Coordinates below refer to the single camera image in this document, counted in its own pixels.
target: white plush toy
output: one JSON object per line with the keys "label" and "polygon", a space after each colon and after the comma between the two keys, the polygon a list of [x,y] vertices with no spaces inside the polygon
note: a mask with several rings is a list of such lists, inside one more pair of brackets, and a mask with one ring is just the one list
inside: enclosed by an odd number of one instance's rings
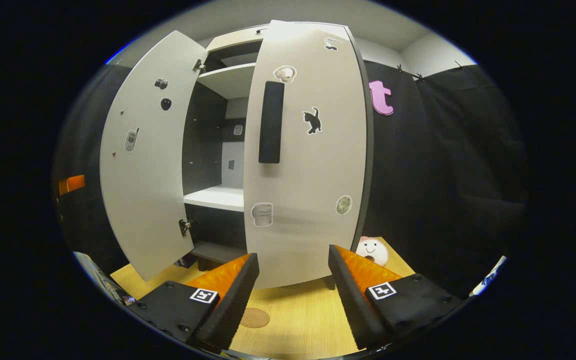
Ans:
{"label": "white plush toy", "polygon": [[375,264],[384,266],[388,262],[388,248],[374,237],[362,236],[357,246],[357,255],[361,255]]}

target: white cabinet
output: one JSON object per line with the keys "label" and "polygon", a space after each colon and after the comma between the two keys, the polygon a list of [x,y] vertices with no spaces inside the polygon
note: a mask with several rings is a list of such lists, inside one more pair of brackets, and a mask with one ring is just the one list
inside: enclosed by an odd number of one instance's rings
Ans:
{"label": "white cabinet", "polygon": [[355,46],[344,26],[273,20],[207,49],[175,31],[144,56],[112,104],[100,158],[110,225],[144,280],[190,251],[257,253],[257,288],[330,275],[329,244],[359,240],[372,166]]}

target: orange object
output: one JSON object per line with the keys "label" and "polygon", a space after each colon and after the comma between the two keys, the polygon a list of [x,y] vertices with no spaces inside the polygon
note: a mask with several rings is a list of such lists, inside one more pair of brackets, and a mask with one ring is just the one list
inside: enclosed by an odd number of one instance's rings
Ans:
{"label": "orange object", "polygon": [[341,254],[345,266],[350,271],[354,283],[359,288],[359,291],[368,305],[370,305],[370,301],[368,301],[368,297],[366,297],[367,288],[402,278],[402,276],[397,273],[394,273],[381,265],[375,264],[361,255],[357,255],[356,253],[337,245],[334,247],[339,251],[339,254]]}
{"label": "orange object", "polygon": [[86,186],[84,175],[71,176],[59,182],[59,196]]}
{"label": "orange object", "polygon": [[224,296],[228,290],[231,289],[231,285],[237,278],[237,275],[240,273],[240,270],[246,264],[246,261],[250,257],[250,254],[247,253],[242,257],[238,257],[237,259],[232,260],[231,262],[226,262],[207,273],[191,280],[186,285],[189,287],[194,288],[201,288],[206,290],[212,290],[213,292],[219,293],[219,302],[217,306],[224,300]]}

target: ceiling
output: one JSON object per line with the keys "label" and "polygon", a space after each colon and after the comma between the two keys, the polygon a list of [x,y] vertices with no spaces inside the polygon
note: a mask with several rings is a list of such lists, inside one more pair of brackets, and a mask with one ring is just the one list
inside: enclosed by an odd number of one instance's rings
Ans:
{"label": "ceiling", "polygon": [[165,23],[195,41],[270,20],[346,25],[352,35],[395,51],[431,31],[388,7],[368,0],[213,0]]}

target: cabinet door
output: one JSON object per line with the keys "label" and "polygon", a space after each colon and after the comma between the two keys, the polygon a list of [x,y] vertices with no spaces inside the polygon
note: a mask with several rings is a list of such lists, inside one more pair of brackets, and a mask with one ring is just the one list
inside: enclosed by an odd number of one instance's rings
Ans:
{"label": "cabinet door", "polygon": [[99,172],[115,237],[148,281],[194,247],[182,188],[182,140],[190,95],[208,51],[174,31],[126,77],[103,128]]}
{"label": "cabinet door", "polygon": [[334,30],[272,21],[254,68],[244,214],[247,250],[258,254],[259,289],[330,275],[329,244],[349,249],[355,238],[366,93],[350,35],[329,27]]}

